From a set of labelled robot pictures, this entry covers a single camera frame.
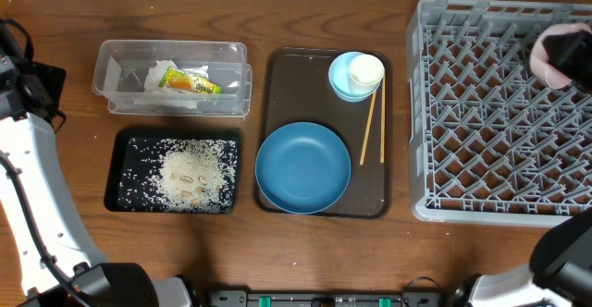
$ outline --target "brown tray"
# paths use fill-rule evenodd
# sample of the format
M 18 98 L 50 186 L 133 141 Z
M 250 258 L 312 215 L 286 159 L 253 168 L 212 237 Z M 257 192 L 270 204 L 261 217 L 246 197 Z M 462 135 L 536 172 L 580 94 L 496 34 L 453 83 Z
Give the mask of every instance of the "brown tray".
M 340 50 L 281 48 L 269 59 L 261 143 L 276 129 L 293 122 L 314 122 L 333 130 L 350 152 L 351 180 L 343 196 L 317 215 L 374 219 L 390 206 L 390 96 L 392 67 L 382 55 L 386 69 L 385 163 L 380 164 L 380 110 L 382 93 L 376 92 L 375 109 L 364 165 L 360 155 L 371 97 L 348 103 L 338 98 L 328 81 L 331 62 Z M 255 183 L 255 200 L 266 211 L 284 211 L 272 204 Z

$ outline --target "clear plastic container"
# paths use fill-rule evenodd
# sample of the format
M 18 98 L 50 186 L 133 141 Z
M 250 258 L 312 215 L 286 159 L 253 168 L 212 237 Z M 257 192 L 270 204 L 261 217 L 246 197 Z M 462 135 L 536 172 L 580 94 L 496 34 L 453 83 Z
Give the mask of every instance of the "clear plastic container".
M 208 66 L 220 94 L 144 92 L 148 69 L 172 60 L 178 68 Z M 101 45 L 92 90 L 109 100 L 113 114 L 246 117 L 253 73 L 242 43 L 108 40 Z

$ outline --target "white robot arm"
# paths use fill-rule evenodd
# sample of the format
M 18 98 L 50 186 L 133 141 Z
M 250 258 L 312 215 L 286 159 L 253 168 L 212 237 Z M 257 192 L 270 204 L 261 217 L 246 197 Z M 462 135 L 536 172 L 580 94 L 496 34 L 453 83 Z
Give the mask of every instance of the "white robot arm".
M 494 276 L 481 276 L 469 297 L 473 307 L 543 306 L 570 307 L 572 303 L 550 289 L 533 283 L 528 264 Z
M 27 37 L 24 53 L 6 24 Z M 32 54 L 26 31 L 1 19 L 0 175 L 6 177 L 0 178 L 0 201 L 17 243 L 25 305 L 55 305 L 43 299 L 57 292 L 88 306 L 194 305 L 181 278 L 153 282 L 136 264 L 106 262 L 80 219 L 57 160 L 50 123 L 65 72 L 32 62 Z

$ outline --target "blue bowl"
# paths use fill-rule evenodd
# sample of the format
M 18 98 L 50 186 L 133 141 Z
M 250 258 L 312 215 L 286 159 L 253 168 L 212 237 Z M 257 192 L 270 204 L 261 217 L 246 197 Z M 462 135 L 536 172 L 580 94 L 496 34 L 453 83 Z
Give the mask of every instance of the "blue bowl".
M 350 103 L 361 102 L 363 99 L 372 95 L 372 93 L 378 88 L 378 86 L 376 86 L 370 93 L 364 95 L 354 95 L 350 92 L 350 63 L 355 57 L 363 54 L 364 53 L 360 52 L 343 53 L 337 56 L 329 67 L 328 76 L 333 91 L 335 91 L 335 94 L 339 98 Z
M 274 131 L 259 149 L 255 176 L 278 208 L 308 215 L 333 205 L 347 189 L 352 162 L 333 131 L 315 123 L 292 123 Z

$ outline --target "black tray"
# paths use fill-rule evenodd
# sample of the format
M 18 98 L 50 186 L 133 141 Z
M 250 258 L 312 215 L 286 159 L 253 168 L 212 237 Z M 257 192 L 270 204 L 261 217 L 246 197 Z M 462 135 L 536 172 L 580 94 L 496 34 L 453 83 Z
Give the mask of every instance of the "black tray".
M 228 154 L 233 154 L 236 158 L 234 182 L 227 178 L 227 186 L 220 191 L 220 197 L 229 200 L 230 206 L 219 206 L 219 211 L 205 212 L 197 208 L 183 211 L 169 211 L 167 207 L 158 202 L 148 202 L 149 197 L 158 195 L 156 191 L 146 185 L 145 177 L 152 175 L 150 173 L 158 163 L 143 162 L 142 159 L 157 159 L 160 154 L 165 154 L 166 150 L 159 150 L 152 147 L 157 141 L 163 139 L 172 140 L 221 140 L 234 141 L 234 147 L 226 146 L 224 148 L 223 158 L 228 160 Z M 140 153 L 138 149 L 151 146 L 154 151 Z M 236 186 L 238 181 L 239 160 L 241 153 L 241 142 L 237 132 L 202 132 L 187 131 L 178 129 L 163 129 L 155 127 L 133 127 L 121 130 L 115 138 L 113 156 L 111 158 L 111 167 L 107 178 L 105 189 L 105 208 L 116 212 L 171 212 L 171 213 L 210 213 L 224 214 L 232 209 L 236 197 Z M 135 179 L 123 178 L 123 173 L 132 168 L 133 173 L 138 177 Z
M 368 137 L 364 165 L 360 154 L 371 97 L 348 103 L 338 98 L 328 81 L 331 62 L 345 51 L 281 48 L 269 59 L 265 78 L 265 100 L 261 143 L 276 129 L 293 122 L 314 122 L 333 130 L 345 143 L 351 157 L 351 180 L 343 196 L 317 215 L 373 219 L 390 206 L 389 127 L 392 67 L 380 54 L 385 66 L 385 163 L 380 164 L 380 115 L 382 91 L 376 91 L 375 109 Z M 272 204 L 255 183 L 255 200 L 266 211 L 283 212 Z

